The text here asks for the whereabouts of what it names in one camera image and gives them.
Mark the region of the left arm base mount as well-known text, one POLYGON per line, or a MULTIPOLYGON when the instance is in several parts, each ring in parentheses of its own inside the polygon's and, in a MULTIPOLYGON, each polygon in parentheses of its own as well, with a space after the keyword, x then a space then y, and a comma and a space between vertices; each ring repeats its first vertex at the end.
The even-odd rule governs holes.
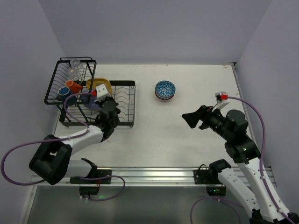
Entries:
POLYGON ((70 184, 79 184, 79 194, 81 196, 87 196, 88 198, 91 198, 91 196, 95 196, 99 193, 101 185, 111 183, 111 177, 101 180, 90 179, 108 177, 111 174, 112 170, 110 169, 96 169, 92 170, 91 174, 86 177, 88 180, 71 177, 70 184))

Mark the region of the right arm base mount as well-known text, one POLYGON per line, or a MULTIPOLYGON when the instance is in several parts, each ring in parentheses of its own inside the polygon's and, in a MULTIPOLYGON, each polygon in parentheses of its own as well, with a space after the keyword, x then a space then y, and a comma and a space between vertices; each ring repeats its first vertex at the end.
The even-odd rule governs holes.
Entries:
POLYGON ((193 170, 194 183, 205 185, 209 196, 224 197, 227 193, 226 187, 219 180, 212 177, 205 164, 201 164, 198 169, 193 170))

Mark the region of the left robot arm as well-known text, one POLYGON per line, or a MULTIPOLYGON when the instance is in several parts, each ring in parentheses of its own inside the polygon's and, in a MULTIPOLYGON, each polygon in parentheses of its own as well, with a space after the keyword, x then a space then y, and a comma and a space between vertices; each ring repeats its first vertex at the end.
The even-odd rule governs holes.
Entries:
POLYGON ((93 144, 107 140, 119 124, 121 112, 112 97, 99 102, 100 112, 88 131, 79 131, 61 140, 45 137, 29 163, 29 168, 47 183, 55 185, 65 177, 87 181, 99 178, 97 166, 88 159, 71 160, 71 155, 93 144))

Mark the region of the purple plastic plate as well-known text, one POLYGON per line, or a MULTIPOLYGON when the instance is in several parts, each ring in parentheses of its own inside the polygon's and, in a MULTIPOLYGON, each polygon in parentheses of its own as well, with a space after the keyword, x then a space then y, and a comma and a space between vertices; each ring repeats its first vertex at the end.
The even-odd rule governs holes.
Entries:
POLYGON ((81 96, 81 100, 84 105, 84 107, 91 109, 91 110, 99 110, 100 106, 95 103, 96 96, 88 96, 88 95, 83 95, 81 96))

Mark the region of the red-inside blue-outside bowl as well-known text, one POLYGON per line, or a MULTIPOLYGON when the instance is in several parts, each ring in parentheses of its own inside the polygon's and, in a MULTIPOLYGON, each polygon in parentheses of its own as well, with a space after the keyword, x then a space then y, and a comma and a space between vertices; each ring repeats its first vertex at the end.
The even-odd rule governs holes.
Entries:
POLYGON ((165 96, 161 96, 157 92, 155 92, 155 96, 161 101, 168 101, 168 100, 172 99, 175 95, 173 94, 171 96, 165 97, 165 96))

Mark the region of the blue triangle pattern bowl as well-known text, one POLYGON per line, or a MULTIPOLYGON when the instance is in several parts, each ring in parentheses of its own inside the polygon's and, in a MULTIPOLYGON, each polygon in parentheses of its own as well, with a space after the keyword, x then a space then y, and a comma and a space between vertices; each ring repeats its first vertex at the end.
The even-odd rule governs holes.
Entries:
POLYGON ((155 86, 155 92, 161 96, 168 97, 175 94, 176 86, 174 83, 167 80, 159 81, 155 86))

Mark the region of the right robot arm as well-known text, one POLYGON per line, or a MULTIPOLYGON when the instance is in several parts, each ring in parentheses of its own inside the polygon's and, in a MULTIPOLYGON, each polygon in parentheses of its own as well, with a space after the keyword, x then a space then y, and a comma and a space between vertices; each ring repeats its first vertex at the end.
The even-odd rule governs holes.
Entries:
POLYGON ((219 109, 201 106, 182 118, 190 128, 202 121, 201 130, 210 128, 225 142, 227 154, 237 164, 248 181, 246 186, 224 159, 209 165, 210 176, 224 184, 238 199, 251 224, 297 224, 299 216, 290 212, 276 193, 255 142, 247 135, 248 122, 239 110, 230 110, 223 117, 219 109))

